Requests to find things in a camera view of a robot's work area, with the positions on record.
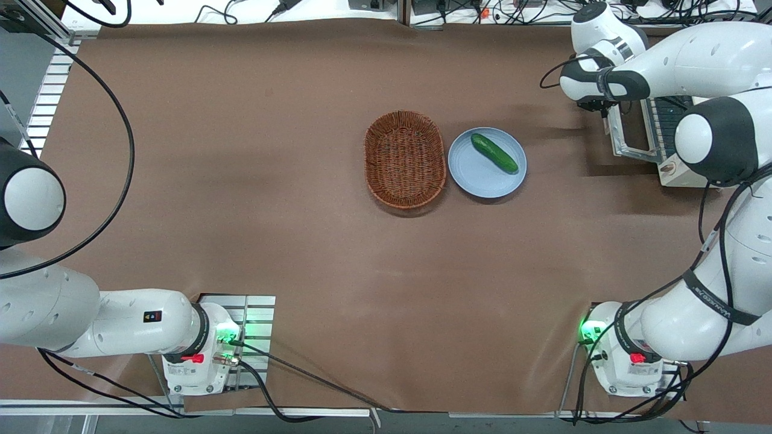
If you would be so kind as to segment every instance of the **green light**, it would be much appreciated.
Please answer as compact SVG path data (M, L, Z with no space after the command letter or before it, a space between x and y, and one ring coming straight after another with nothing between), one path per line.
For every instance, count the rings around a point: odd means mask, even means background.
M589 320L585 321L584 324L579 327L579 335L582 336L583 339L595 341L605 329L605 322Z
M220 342L225 342L226 344L230 341L233 341L237 337L239 337L239 332L241 330L239 329L239 326L234 324L218 324L217 328L215 329L215 334L217 335L217 340Z

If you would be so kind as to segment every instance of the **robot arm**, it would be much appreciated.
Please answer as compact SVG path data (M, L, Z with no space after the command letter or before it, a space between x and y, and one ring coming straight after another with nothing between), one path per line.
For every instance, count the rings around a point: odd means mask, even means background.
M645 36L597 2L574 16L571 39L577 58L587 58L563 68L560 87L578 103L724 97L772 85L772 27L764 24L695 25L646 50Z
M64 187L45 163L0 141L0 274L41 263L15 245L50 233L65 208ZM239 336L228 312L178 291L100 291L88 276L54 265L0 279L0 343L66 357L162 354L170 390L222 391Z
M599 39L622 39L633 46L635 36L625 36L613 24L617 21L604 3L577 13L571 35L579 54L560 77L568 97L587 110L671 95L712 98L691 107L680 120L675 133L680 158L722 186L746 181L772 162L772 27L749 22L696 25L620 62L620 49L609 53L597 48L604 43ZM609 35L604 30L611 28L618 31ZM582 327L584 338L592 341L598 327L613 324L597 345L604 357L593 362L609 393L654 395L668 384L662 364L709 358L727 321L733 323L732 333L721 355L772 344L772 178L756 181L752 192L738 198L726 225L733 308L726 305L720 250L714 247L663 297L624 317L623 303L605 302L591 311Z

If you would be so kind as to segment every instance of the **cucumber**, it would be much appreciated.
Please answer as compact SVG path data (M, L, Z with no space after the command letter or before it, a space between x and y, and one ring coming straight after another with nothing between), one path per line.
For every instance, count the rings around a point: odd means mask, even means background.
M480 154L485 155L489 160L499 166L501 170L509 173L515 173L517 171L517 163L512 157L489 138L482 134L474 133L472 134L472 145Z

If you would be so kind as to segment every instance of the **strap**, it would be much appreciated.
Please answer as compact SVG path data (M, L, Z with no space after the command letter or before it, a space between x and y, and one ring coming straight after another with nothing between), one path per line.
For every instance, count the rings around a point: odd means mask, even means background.
M727 320L744 326L749 326L756 322L761 317L758 317L741 310L737 310L734 307L726 304L719 297L703 285L702 282L697 279L692 269L688 269L682 274L683 281L695 297L699 298L707 307L713 309L717 314L725 317Z
M622 316L622 312L627 311L631 304L633 304L632 301L625 301L614 315L614 332L617 335L617 341L627 354L643 354L643 363L656 363L662 360L662 357L655 353L645 342L633 341L630 335L628 335L627 328L625 327L625 317Z
M611 89L608 88L608 74L614 69L613 66L607 66L598 71L598 75L595 77L595 84L598 86L598 92L603 93L603 96L609 101L616 101L614 95L611 94Z
M183 356L190 356L197 354L204 347L206 343L206 337L209 335L209 316L204 312L204 308L201 304L191 303L193 310L198 314L198 319L201 321L201 327L198 329L198 336L195 338L193 344L190 347L185 348L183 351L174 354L164 354L164 358L169 363L182 363Z

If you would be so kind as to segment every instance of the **red button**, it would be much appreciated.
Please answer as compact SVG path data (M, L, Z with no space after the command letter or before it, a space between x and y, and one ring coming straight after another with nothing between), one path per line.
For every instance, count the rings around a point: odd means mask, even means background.
M630 354L630 361L633 363L643 363L646 361L646 356L641 353Z
M192 356L182 356L182 360L189 360L193 363L204 363L204 355L203 354L193 354Z

